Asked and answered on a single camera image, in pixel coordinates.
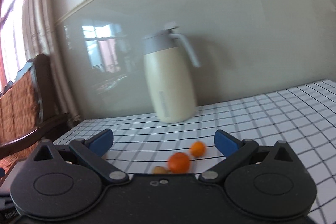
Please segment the small orange mandarin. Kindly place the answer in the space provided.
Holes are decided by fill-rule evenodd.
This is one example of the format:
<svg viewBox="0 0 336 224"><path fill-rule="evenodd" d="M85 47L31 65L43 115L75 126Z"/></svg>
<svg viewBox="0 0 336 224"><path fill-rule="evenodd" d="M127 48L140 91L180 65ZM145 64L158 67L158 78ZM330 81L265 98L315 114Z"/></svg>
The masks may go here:
<svg viewBox="0 0 336 224"><path fill-rule="evenodd" d="M202 157L206 153L205 143L203 143L202 141L194 142L189 148L189 153L195 158Z"/></svg>

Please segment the large orange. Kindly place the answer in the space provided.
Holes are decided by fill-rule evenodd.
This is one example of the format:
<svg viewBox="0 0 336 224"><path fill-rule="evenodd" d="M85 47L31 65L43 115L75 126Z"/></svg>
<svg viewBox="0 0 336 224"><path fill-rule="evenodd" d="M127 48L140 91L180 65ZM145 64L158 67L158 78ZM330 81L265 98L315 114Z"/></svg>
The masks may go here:
<svg viewBox="0 0 336 224"><path fill-rule="evenodd" d="M191 160L183 152L177 152L171 155L167 161L168 169L172 173L187 173L189 171Z"/></svg>

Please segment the small green-brown fruit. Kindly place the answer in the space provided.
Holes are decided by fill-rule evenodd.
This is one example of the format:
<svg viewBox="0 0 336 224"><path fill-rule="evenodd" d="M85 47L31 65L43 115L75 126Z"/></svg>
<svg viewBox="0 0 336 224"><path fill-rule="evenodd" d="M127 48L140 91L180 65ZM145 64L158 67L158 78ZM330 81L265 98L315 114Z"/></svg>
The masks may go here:
<svg viewBox="0 0 336 224"><path fill-rule="evenodd" d="M152 169L152 174L168 174L169 171L164 166L155 166Z"/></svg>

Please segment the checkered tablecloth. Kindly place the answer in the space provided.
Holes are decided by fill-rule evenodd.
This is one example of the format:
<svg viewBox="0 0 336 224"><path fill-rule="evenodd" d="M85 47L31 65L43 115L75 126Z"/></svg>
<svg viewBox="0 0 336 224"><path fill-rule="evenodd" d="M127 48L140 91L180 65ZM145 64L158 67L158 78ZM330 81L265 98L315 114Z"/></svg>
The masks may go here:
<svg viewBox="0 0 336 224"><path fill-rule="evenodd" d="M316 223L335 223L334 81L200 106L193 118L173 124L158 121L154 114L88 119L56 144L88 139L106 128L113 131L114 142L105 158L128 174L151 173L156 166L166 166L173 153L188 153L194 142L202 141L206 153L192 159L190 168L200 174L223 159L214 145L218 129L260 145L287 141L317 185L310 217Z"/></svg>

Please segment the woven orange sofa cushion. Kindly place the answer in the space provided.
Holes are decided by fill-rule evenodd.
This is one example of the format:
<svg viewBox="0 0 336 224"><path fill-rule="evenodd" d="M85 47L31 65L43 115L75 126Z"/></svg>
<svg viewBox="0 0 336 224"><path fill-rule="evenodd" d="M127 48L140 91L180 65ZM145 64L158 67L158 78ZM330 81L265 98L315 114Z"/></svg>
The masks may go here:
<svg viewBox="0 0 336 224"><path fill-rule="evenodd" d="M38 122L39 106L31 73L25 73L1 96L1 143L27 135Z"/></svg>

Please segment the dark wooden sofa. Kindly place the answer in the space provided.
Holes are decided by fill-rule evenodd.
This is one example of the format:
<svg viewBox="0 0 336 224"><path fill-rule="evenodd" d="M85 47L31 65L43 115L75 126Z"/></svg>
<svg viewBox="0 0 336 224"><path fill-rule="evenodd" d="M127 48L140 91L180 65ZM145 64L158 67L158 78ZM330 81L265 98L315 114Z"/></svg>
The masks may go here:
<svg viewBox="0 0 336 224"><path fill-rule="evenodd" d="M69 129L69 115L61 108L51 60L39 54L18 72L1 95L1 176L27 158L42 139L55 141Z"/></svg>

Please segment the cream thermos jug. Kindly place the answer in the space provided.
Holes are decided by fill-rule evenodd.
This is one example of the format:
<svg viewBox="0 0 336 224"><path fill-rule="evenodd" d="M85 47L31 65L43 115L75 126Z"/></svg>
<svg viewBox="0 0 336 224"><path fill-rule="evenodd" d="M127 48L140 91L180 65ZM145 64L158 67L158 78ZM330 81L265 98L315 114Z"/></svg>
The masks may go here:
<svg viewBox="0 0 336 224"><path fill-rule="evenodd" d="M191 118L197 98L191 74L176 40L194 67L200 61L188 38L172 29L160 30L143 38L145 78L157 118L164 123L178 123Z"/></svg>

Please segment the beige curtain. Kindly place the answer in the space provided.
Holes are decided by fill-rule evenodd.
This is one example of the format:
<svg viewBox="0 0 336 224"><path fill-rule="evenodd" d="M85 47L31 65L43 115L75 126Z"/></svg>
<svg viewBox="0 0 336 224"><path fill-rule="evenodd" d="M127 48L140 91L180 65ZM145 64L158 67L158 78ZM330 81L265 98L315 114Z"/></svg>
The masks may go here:
<svg viewBox="0 0 336 224"><path fill-rule="evenodd" d="M51 73L60 103L60 110L68 113L68 124L80 122L80 114L68 84L55 31L52 0L25 0L23 5L23 38L27 57L39 53L51 59Z"/></svg>

